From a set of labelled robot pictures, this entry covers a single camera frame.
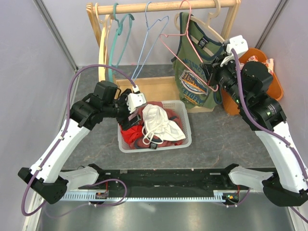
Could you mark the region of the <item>white plastic basket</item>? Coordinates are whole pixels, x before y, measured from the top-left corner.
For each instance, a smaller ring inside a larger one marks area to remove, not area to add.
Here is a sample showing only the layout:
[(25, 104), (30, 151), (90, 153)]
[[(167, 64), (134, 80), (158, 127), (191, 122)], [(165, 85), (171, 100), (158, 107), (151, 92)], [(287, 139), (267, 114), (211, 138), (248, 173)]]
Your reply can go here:
[[(179, 100), (173, 101), (162, 101), (160, 102), (164, 109), (170, 109), (180, 117), (181, 128), (186, 138), (182, 141), (181, 144), (173, 144), (167, 147), (157, 147), (156, 150), (165, 151), (165, 150), (174, 150), (179, 148), (189, 147), (192, 143), (192, 133), (190, 128), (190, 123), (187, 115), (187, 110), (184, 106), (184, 103)], [(136, 152), (147, 152), (150, 151), (150, 148), (131, 148), (125, 139), (122, 137), (121, 129), (118, 127), (118, 142), (119, 149), (124, 153), (136, 153)]]

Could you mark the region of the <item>white tank top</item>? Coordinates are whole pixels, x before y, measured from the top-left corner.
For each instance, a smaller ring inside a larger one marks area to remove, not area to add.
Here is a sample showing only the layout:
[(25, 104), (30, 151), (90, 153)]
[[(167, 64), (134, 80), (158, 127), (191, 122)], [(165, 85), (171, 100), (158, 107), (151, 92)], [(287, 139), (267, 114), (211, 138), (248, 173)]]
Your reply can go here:
[(158, 105), (148, 104), (142, 110), (142, 142), (162, 144), (165, 141), (181, 141), (186, 138), (179, 125), (169, 120), (166, 110)]

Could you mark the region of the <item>green printed tank top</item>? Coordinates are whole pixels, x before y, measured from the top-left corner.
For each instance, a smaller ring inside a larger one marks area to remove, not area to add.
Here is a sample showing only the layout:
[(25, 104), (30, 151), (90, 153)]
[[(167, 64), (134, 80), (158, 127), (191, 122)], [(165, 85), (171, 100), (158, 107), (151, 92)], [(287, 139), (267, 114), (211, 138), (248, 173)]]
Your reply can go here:
[(186, 108), (196, 106), (213, 109), (222, 103), (220, 90), (212, 91), (206, 84), (204, 71), (200, 67), (209, 63), (215, 57), (223, 54), (222, 43), (209, 37), (209, 32), (190, 20), (186, 12), (179, 16), (180, 33), (188, 29), (188, 35), (180, 37), (176, 56), (171, 59), (175, 71), (175, 81), (180, 93), (180, 100)]

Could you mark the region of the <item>rust red tank top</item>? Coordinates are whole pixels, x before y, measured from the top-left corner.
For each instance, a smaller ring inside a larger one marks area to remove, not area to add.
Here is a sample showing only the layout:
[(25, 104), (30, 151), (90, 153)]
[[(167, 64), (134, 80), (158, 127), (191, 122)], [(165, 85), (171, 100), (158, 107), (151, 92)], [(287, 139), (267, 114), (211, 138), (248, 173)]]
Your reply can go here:
[(182, 145), (186, 138), (180, 116), (172, 109), (165, 109), (161, 102), (149, 102), (139, 109), (141, 121), (131, 136), (131, 149), (157, 149)]

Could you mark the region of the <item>beige wooden hanger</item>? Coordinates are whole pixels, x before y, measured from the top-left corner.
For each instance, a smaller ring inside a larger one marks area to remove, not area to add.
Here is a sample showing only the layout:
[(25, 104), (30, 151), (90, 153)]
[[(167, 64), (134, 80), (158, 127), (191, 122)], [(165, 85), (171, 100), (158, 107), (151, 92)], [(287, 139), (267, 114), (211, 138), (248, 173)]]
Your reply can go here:
[(112, 25), (112, 18), (110, 14), (105, 15), (103, 20), (100, 19), (98, 14), (99, 4), (95, 3), (95, 13), (99, 24), (102, 25), (101, 30), (101, 39), (100, 39), (100, 49), (99, 49), (99, 64), (107, 65), (108, 64), (108, 51), (107, 51), (107, 43), (108, 36)]

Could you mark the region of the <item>light blue hanger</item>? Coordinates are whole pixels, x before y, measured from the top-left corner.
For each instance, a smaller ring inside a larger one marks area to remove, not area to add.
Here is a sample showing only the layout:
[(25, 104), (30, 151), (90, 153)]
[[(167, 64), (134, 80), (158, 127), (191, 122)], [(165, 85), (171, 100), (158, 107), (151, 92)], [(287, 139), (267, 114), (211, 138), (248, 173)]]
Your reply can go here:
[(146, 4), (145, 12), (144, 12), (144, 17), (145, 17), (145, 22), (146, 22), (146, 34), (144, 37), (143, 45), (139, 54), (139, 58), (137, 61), (136, 68), (131, 76), (131, 79), (133, 82), (136, 81), (138, 76), (140, 75), (144, 65), (146, 64), (154, 46), (156, 45), (160, 34), (164, 31), (166, 26), (169, 23), (169, 16), (164, 16), (161, 18), (157, 18), (155, 21), (152, 23), (148, 19), (148, 12), (149, 12), (149, 5), (152, 2), (149, 1)]

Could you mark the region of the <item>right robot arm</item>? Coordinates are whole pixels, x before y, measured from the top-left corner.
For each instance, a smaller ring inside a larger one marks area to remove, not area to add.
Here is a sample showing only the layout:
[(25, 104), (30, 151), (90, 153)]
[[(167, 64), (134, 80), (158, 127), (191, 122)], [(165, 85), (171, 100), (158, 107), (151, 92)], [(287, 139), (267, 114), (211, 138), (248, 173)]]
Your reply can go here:
[(200, 64), (210, 86), (218, 85), (238, 105), (239, 114), (266, 147), (274, 165), (272, 172), (226, 167), (221, 186), (236, 185), (262, 191), (280, 207), (301, 206), (308, 200), (308, 168), (303, 163), (289, 131), (286, 115), (279, 102), (267, 94), (272, 74), (261, 62), (240, 65), (235, 59), (223, 64), (222, 58)]

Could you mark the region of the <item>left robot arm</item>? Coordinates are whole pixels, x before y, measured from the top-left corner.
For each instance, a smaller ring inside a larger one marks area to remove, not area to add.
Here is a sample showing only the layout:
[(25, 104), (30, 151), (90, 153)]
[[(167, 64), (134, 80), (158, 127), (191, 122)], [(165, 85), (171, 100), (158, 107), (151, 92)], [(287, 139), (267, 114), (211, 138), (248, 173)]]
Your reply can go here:
[(126, 89), (118, 97), (117, 91), (114, 83), (98, 82), (93, 93), (72, 105), (68, 119), (41, 158), (18, 172), (47, 203), (55, 204), (66, 192), (86, 185), (95, 189), (104, 187), (106, 178), (95, 164), (68, 172), (61, 169), (76, 146), (104, 118), (115, 118), (123, 130), (139, 122), (140, 116), (133, 113), (146, 104), (144, 94), (138, 86)]

